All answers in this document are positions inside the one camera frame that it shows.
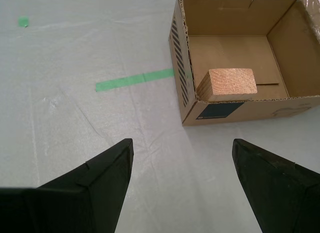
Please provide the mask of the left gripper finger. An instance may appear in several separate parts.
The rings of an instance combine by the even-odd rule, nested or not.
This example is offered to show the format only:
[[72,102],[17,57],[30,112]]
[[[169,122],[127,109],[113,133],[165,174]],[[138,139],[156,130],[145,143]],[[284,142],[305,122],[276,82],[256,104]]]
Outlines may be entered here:
[[319,173],[240,138],[232,159],[262,232],[320,231]]
[[125,138],[37,188],[1,188],[1,232],[113,233],[133,159],[133,140]]

